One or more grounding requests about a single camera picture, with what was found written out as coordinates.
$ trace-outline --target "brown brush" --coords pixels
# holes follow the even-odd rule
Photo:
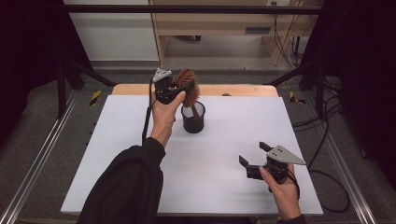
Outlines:
[[[182,87],[184,85],[189,85],[193,81],[193,85],[186,91],[186,97],[184,98],[184,107],[191,107],[193,117],[195,119],[199,118],[197,109],[195,108],[195,102],[197,102],[200,91],[195,73],[190,69],[186,68],[178,74],[175,85],[176,87]]]

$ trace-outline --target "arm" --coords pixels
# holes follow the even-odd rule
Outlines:
[[[160,164],[184,95],[180,93],[169,105],[154,103],[151,136],[110,163],[84,203],[78,224],[154,223],[163,189]]]
[[[293,164],[289,164],[289,170],[294,174]],[[294,183],[288,178],[285,183],[278,185],[271,174],[263,167],[260,167],[260,173],[262,174],[262,179],[264,179],[274,194],[277,210],[282,219],[279,223],[305,223],[298,204],[297,190]]]

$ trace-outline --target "wall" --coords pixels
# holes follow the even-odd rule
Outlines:
[[[66,5],[148,5],[147,0],[64,0]],[[90,61],[158,61],[149,14],[71,13]]]

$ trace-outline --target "white table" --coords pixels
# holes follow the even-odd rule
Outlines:
[[[124,149],[141,144],[149,98],[110,95],[92,139],[68,191],[63,213],[78,215],[100,174]],[[205,127],[187,133],[180,110],[161,164],[163,193],[159,216],[244,216],[277,214],[273,195],[260,180],[246,178],[241,155],[263,165],[263,141],[282,145],[302,158],[282,98],[260,96],[201,96]],[[300,206],[306,215],[322,215],[305,166],[295,165],[301,188]]]

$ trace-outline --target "wooden cabinet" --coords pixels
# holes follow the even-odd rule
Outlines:
[[[315,4],[310,2],[309,0],[290,0],[289,6],[306,7],[318,3],[317,1]],[[267,6],[267,0],[149,0],[149,3],[160,6]],[[169,35],[260,35],[266,46],[263,50],[268,50],[273,65],[279,65],[282,60],[281,51],[274,40],[274,15],[156,13],[152,14],[152,19],[161,64],[163,64],[166,40]],[[283,49],[289,46],[288,36],[309,36],[314,23],[309,16],[276,16],[276,30]]]

